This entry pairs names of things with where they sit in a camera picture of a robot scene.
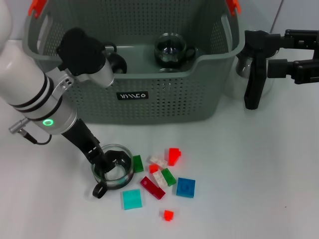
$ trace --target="green lego brick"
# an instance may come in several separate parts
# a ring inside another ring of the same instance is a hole
[[[163,177],[165,178],[165,180],[166,180],[166,182],[167,182],[169,187],[176,183],[176,179],[170,173],[168,168],[164,169],[161,173],[162,173]]]
[[[137,155],[133,157],[133,162],[134,162],[134,172],[135,173],[140,173],[144,171],[141,156]]]

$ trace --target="lego brick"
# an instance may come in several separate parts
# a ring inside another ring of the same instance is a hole
[[[134,172],[140,173],[144,171],[142,159],[140,155],[133,156],[133,162],[134,162]]]
[[[171,185],[174,185],[176,183],[176,179],[174,176],[170,173],[169,169],[166,168],[162,172],[163,177],[165,178],[167,185],[170,187]]]
[[[153,173],[153,176],[160,188],[167,187],[167,182],[160,171]]]
[[[195,193],[195,180],[178,178],[176,195],[193,198]]]
[[[170,148],[168,151],[168,165],[175,166],[179,157],[181,157],[181,151],[178,148]]]
[[[159,166],[157,164],[150,165],[150,173],[155,173],[159,169]]]
[[[139,189],[123,192],[124,210],[141,208],[142,199],[141,191]]]
[[[167,168],[167,161],[161,156],[152,156],[150,161],[162,169]]]
[[[168,211],[168,210],[164,211],[164,219],[165,219],[165,221],[169,222],[169,221],[173,220],[173,217],[174,217],[174,212]]]
[[[161,199],[165,195],[165,192],[157,187],[148,177],[144,177],[140,184],[157,199]]]

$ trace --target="green led ring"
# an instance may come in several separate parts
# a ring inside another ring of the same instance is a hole
[[[54,124],[54,121],[52,119],[45,119],[43,122],[42,122],[45,126],[51,126]]]

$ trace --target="cable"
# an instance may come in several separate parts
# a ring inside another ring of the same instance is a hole
[[[284,4],[284,1],[285,1],[285,0],[282,0],[281,3],[280,3],[280,5],[279,5],[277,14],[276,14],[276,16],[275,16],[275,20],[274,20],[274,22],[273,22],[273,25],[271,26],[271,29],[270,29],[270,32],[269,32],[269,33],[273,33],[274,27],[275,27],[275,25],[276,25],[276,22],[277,22],[279,13],[280,13],[280,11],[281,11],[281,8],[282,8],[282,6],[283,6],[283,4]]]
[[[46,145],[46,144],[50,143],[51,139],[52,139],[52,135],[50,134],[49,139],[48,139],[47,142],[44,142],[44,143],[38,143],[38,142],[37,142],[36,144],[37,144],[37,145]]]
[[[38,143],[38,141],[31,135],[29,134],[24,128],[20,129],[18,132],[23,138],[29,140],[31,143],[33,144],[37,144],[37,145],[46,145],[48,143],[50,143],[51,139],[52,139],[52,135],[50,134],[49,139],[47,142],[44,143]]]

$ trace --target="white wall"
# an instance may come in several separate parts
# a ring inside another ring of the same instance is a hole
[[[32,0],[5,0],[13,17],[11,39],[21,39],[24,31],[24,21]]]
[[[273,32],[286,29],[319,30],[319,0],[284,0]]]
[[[270,32],[282,0],[239,0],[245,30]]]

